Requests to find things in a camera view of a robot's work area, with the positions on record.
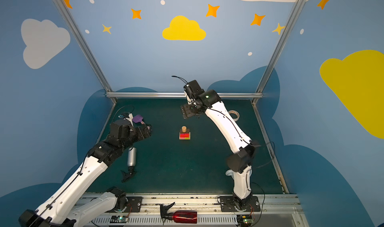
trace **yellow cloud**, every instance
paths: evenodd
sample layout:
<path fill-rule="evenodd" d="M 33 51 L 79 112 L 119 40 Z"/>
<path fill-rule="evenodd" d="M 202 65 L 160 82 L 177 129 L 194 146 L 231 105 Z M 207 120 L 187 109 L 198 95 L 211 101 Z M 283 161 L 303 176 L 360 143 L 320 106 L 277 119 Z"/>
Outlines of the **yellow cloud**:
<path fill-rule="evenodd" d="M 384 54 L 363 50 L 328 59 L 320 75 L 370 134 L 384 138 Z"/>
<path fill-rule="evenodd" d="M 163 30 L 163 37 L 167 40 L 203 40 L 206 33 L 200 29 L 196 21 L 184 16 L 177 16 L 170 21 L 169 27 Z"/>

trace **yellow star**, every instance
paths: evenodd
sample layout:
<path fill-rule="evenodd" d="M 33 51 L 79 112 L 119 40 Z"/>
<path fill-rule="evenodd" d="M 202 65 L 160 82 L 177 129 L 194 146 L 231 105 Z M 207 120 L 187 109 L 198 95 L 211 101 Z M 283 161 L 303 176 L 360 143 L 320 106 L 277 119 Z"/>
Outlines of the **yellow star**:
<path fill-rule="evenodd" d="M 277 28 L 276 28 L 275 30 L 273 30 L 272 32 L 277 32 L 277 33 L 279 33 L 279 35 L 280 35 L 281 30 L 282 30 L 283 28 L 285 28 L 285 26 L 281 27 L 281 26 L 280 26 L 280 23 L 278 23 L 278 24 L 277 24 Z"/>
<path fill-rule="evenodd" d="M 111 27 L 106 27 L 106 26 L 104 26 L 104 24 L 103 24 L 103 27 L 104 27 L 103 32 L 109 32 L 109 34 L 111 34 L 111 32 L 109 31 L 111 29 Z"/>
<path fill-rule="evenodd" d="M 70 0 L 64 0 L 64 2 L 65 2 L 65 5 L 67 5 L 67 7 L 72 9 L 72 6 L 70 5 Z"/>
<path fill-rule="evenodd" d="M 253 22 L 251 23 L 251 26 L 252 26 L 252 25 L 255 25 L 255 24 L 257 24 L 257 25 L 260 26 L 260 24 L 262 24 L 262 19 L 263 19 L 264 17 L 265 17 L 265 15 L 264 15 L 264 16 L 259 16 L 259 15 L 255 14 L 255 19 L 254 19 Z"/>
<path fill-rule="evenodd" d="M 321 9 L 323 10 L 325 4 L 326 4 L 328 1 L 329 1 L 329 0 L 321 0 L 321 2 L 320 2 L 317 6 L 318 6 L 318 7 L 321 7 Z"/>
<path fill-rule="evenodd" d="M 131 8 L 131 10 L 132 10 L 132 13 L 133 13 L 132 19 L 135 19 L 135 18 L 141 19 L 141 17 L 140 17 L 141 10 L 135 11 L 132 8 Z"/>
<path fill-rule="evenodd" d="M 217 12 L 219 7 L 220 6 L 213 7 L 213 6 L 208 4 L 208 13 L 207 13 L 206 17 L 208 17 L 208 16 L 216 17 L 216 12 Z"/>

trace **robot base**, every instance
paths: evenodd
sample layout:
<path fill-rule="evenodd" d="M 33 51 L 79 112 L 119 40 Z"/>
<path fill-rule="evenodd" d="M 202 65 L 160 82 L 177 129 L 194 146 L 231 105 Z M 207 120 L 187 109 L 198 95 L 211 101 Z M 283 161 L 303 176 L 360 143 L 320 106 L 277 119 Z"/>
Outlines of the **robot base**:
<path fill-rule="evenodd" d="M 233 201 L 233 196 L 219 196 L 221 212 L 238 212 L 235 207 L 235 202 Z M 253 207 L 254 212 L 260 212 L 260 203 L 257 196 L 252 196 L 251 200 L 247 204 L 247 208 L 244 208 L 242 211 L 251 211 L 251 206 Z"/>

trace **black cable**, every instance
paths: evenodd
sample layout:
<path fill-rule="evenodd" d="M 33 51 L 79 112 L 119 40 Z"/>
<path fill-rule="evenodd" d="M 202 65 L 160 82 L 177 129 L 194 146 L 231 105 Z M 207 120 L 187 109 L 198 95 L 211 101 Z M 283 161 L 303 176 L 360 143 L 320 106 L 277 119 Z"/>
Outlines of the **black cable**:
<path fill-rule="evenodd" d="M 271 142 L 269 142 L 269 143 L 273 143 L 273 146 L 272 146 L 272 150 L 273 150 L 273 152 L 275 152 L 275 143 L 273 142 L 273 141 L 271 141 Z M 266 165 L 268 165 L 270 162 L 272 162 L 272 160 L 275 158 L 275 153 L 273 153 L 273 154 L 271 154 L 272 155 L 272 158 L 271 158 L 271 160 L 270 161 L 268 161 L 268 162 L 266 162 L 265 164 L 262 164 L 262 165 L 259 165 L 259 166 L 257 166 L 257 167 L 253 167 L 252 166 L 252 168 L 253 169 L 255 169 L 255 168 L 262 168 L 262 167 L 264 167 L 264 166 L 266 166 Z"/>
<path fill-rule="evenodd" d="M 133 105 L 124 105 L 124 106 L 122 106 L 120 109 L 122 109 L 122 108 L 124 108 L 124 107 L 127 107 L 127 106 L 131 106 L 131 107 L 133 107 L 132 111 L 129 112 L 130 114 L 132 114 L 133 110 L 135 110 L 135 106 L 133 106 Z M 115 115 L 114 115 L 113 118 L 112 118 L 112 122 L 113 122 L 113 119 L 116 117 L 116 114 L 119 112 L 120 109 L 118 109 L 118 110 L 116 111 Z"/>
<path fill-rule="evenodd" d="M 52 206 L 52 204 L 62 195 L 62 193 L 64 193 L 64 191 L 66 191 L 67 189 L 68 189 L 68 187 L 76 180 L 76 178 L 79 176 L 79 175 L 82 175 L 83 173 L 81 172 L 82 170 L 83 170 L 83 166 L 84 166 L 84 162 L 85 162 L 85 159 L 87 158 L 87 156 L 88 156 L 88 153 L 89 153 L 89 151 L 87 152 L 87 154 L 85 155 L 85 158 L 84 158 L 84 161 L 83 161 L 83 164 L 81 165 L 81 169 L 80 169 L 80 171 L 79 172 L 77 172 L 77 175 L 75 176 L 75 178 L 70 182 L 70 184 L 68 184 L 67 185 L 67 187 L 65 187 L 65 189 L 63 190 L 63 191 L 61 191 L 61 193 L 49 204 L 49 205 L 47 205 L 47 207 L 45 208 L 45 210 L 43 210 L 42 212 L 41 212 L 41 214 L 29 225 L 29 227 L 31 227 L 34 223 L 35 223 L 35 221 L 36 220 L 38 220 L 40 217 L 41 217 L 41 215 L 49 208 L 49 207 L 51 207 Z"/>
<path fill-rule="evenodd" d="M 91 220 L 91 223 L 94 224 L 94 225 L 96 225 L 97 227 L 101 227 L 101 226 L 98 226 L 97 224 L 95 224 L 92 220 Z"/>
<path fill-rule="evenodd" d="M 173 75 L 171 77 L 178 78 L 178 79 L 182 80 L 185 84 L 188 84 L 188 82 L 184 78 L 181 78 L 181 77 L 178 77 L 178 76 L 175 76 L 175 75 Z"/>
<path fill-rule="evenodd" d="M 261 217 L 262 217 L 263 207 L 264 207 L 264 201 L 265 201 L 265 192 L 264 192 L 263 188 L 262 188 L 260 185 L 256 184 L 255 182 L 251 182 L 251 183 L 252 183 L 252 184 L 255 184 L 255 185 L 257 185 L 257 186 L 259 186 L 259 188 L 263 191 L 264 199 L 263 199 L 263 203 L 262 203 L 262 208 L 261 208 L 261 211 L 260 211 L 259 219 L 258 219 L 255 223 L 253 223 L 250 227 L 256 225 L 256 224 L 260 221 L 260 219 L 261 219 Z"/>

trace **tape roll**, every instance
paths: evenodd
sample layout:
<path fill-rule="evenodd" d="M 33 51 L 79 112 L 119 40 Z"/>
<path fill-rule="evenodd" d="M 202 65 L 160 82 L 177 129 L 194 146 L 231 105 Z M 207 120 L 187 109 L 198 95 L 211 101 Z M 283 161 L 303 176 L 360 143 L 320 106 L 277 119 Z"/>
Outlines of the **tape roll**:
<path fill-rule="evenodd" d="M 237 116 L 236 119 L 233 119 L 235 122 L 236 122 L 237 120 L 239 120 L 239 118 L 240 118 L 240 114 L 239 114 L 237 111 L 235 111 L 235 110 L 229 110 L 228 113 L 229 113 L 229 114 L 235 114 L 235 115 Z"/>

